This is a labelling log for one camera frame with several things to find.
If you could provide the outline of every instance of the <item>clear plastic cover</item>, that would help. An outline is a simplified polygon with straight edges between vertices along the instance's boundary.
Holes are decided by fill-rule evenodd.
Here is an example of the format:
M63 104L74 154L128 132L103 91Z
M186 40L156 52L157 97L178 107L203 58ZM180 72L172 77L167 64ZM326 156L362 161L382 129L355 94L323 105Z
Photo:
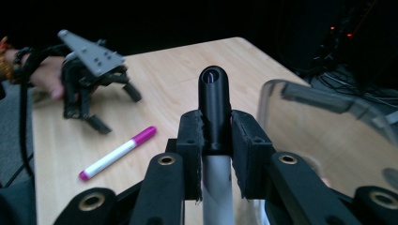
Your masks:
M272 80L256 119L277 151L299 154L331 188L350 197L362 186L397 192L397 136L367 101Z

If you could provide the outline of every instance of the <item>white marker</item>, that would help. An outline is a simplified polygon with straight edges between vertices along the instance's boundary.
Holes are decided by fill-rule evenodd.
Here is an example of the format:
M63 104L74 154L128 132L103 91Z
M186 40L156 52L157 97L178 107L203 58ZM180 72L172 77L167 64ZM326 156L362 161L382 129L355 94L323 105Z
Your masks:
M149 138L155 135L155 133L156 128L154 126L144 129L142 132L132 137L128 142L125 142L123 145L116 148L114 151L80 172L79 177L84 181L90 179L91 177L95 176L97 173L101 172L103 169L114 163L116 160L126 155L135 147L138 147L142 143L146 142Z

